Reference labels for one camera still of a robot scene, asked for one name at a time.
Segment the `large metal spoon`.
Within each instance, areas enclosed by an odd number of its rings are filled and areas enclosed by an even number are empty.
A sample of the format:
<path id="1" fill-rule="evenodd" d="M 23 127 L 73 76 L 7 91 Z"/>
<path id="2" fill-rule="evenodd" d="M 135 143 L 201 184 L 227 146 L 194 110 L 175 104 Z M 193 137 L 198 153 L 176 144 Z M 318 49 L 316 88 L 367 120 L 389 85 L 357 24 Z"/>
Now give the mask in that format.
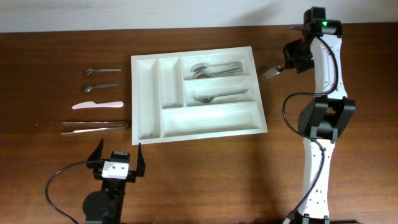
<path id="1" fill-rule="evenodd" d="M 202 70 L 204 70 L 206 68 L 209 68 L 209 67 L 222 67 L 222 66 L 227 66 L 227 65 L 233 65 L 233 66 L 242 67 L 243 63 L 242 62 L 227 62 L 227 63 L 211 64 L 211 63 L 202 62 L 202 63 L 194 64 L 190 68 L 190 71 L 191 72 L 200 72 L 200 71 L 202 71 Z"/>
<path id="2" fill-rule="evenodd" d="M 192 78 L 193 79 L 211 78 L 211 77 L 215 77 L 217 75 L 222 75 L 222 74 L 227 74 L 227 73 L 236 73 L 236 72 L 242 72 L 242 71 L 243 71 L 242 67 L 236 67 L 236 68 L 231 68 L 228 70 L 222 70 L 222 71 L 217 71 L 217 72 L 210 72 L 207 70 L 202 70 L 200 72 L 194 73 Z"/>

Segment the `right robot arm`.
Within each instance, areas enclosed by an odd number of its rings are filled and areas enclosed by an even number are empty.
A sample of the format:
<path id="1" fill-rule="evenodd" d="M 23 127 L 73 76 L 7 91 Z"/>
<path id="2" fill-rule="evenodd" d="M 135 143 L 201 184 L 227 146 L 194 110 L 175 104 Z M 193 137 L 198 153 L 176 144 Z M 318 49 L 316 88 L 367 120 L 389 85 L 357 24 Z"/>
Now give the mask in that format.
<path id="1" fill-rule="evenodd" d="M 342 25 L 326 18 L 323 7 L 303 15 L 302 39 L 285 45 L 284 68 L 315 71 L 311 102 L 292 131 L 303 138 L 305 165 L 302 197 L 284 223 L 329 223 L 328 184 L 336 141 L 353 117 L 356 103 L 348 99 L 341 72 Z"/>

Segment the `metal fork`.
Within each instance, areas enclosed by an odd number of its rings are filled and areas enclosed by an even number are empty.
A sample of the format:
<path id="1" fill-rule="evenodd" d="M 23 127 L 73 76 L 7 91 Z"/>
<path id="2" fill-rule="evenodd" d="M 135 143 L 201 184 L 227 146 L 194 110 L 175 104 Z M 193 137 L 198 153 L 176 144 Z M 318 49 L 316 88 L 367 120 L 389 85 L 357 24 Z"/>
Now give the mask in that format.
<path id="1" fill-rule="evenodd" d="M 284 67 L 281 65 L 277 65 L 275 67 L 272 67 L 270 69 L 268 69 L 266 72 L 264 72 L 262 74 L 263 77 L 265 77 L 266 79 L 270 79 L 274 76 L 279 75 L 280 73 L 282 73 L 284 71 Z"/>
<path id="2" fill-rule="evenodd" d="M 211 103 L 217 97 L 240 95 L 240 94 L 246 93 L 247 91 L 248 91 L 248 89 L 243 89 L 243 90 L 232 91 L 232 92 L 228 92 L 228 93 L 219 93 L 219 94 L 211 95 L 211 96 L 193 97 L 193 100 L 197 101 L 199 103 Z"/>

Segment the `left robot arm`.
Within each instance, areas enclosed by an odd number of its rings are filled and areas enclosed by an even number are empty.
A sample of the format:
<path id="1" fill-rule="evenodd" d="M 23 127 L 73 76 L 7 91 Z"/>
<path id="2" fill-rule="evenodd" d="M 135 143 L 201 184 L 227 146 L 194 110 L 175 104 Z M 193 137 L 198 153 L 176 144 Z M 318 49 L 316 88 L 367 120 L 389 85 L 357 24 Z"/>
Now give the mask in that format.
<path id="1" fill-rule="evenodd" d="M 143 177 L 146 163 L 138 145 L 136 169 L 129 168 L 130 153 L 113 151 L 109 159 L 101 157 L 104 140 L 86 161 L 86 166 L 93 170 L 93 177 L 102 181 L 101 189 L 86 196 L 82 209 L 85 223 L 120 223 L 126 184 L 134 183 L 137 177 Z"/>

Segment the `metal kitchen tongs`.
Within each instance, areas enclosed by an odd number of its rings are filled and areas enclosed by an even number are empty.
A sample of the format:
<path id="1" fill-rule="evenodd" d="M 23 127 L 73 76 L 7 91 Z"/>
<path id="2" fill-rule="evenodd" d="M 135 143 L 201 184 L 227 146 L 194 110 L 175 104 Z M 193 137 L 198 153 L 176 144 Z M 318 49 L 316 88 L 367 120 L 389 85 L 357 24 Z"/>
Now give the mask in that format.
<path id="1" fill-rule="evenodd" d="M 73 126 L 77 129 L 64 131 L 61 135 L 116 131 L 129 128 L 128 121 L 62 121 L 62 124 L 65 126 Z"/>

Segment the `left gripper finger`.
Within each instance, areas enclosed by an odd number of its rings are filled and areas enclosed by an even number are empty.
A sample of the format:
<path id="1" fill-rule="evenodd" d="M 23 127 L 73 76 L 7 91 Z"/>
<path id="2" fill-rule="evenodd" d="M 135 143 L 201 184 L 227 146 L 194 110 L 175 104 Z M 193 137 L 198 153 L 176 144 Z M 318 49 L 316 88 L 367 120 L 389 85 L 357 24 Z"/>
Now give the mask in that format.
<path id="1" fill-rule="evenodd" d="M 146 171 L 146 163 L 144 160 L 144 156 L 142 154 L 142 146 L 141 143 L 139 143 L 138 146 L 138 153 L 137 153 L 137 165 L 136 165 L 136 170 L 132 171 L 131 174 L 134 177 L 143 177 Z"/>
<path id="2" fill-rule="evenodd" d="M 103 150 L 104 139 L 101 139 L 96 149 L 93 153 L 89 156 L 86 161 L 87 168 L 96 168 L 99 167 L 102 163 L 101 154 Z"/>

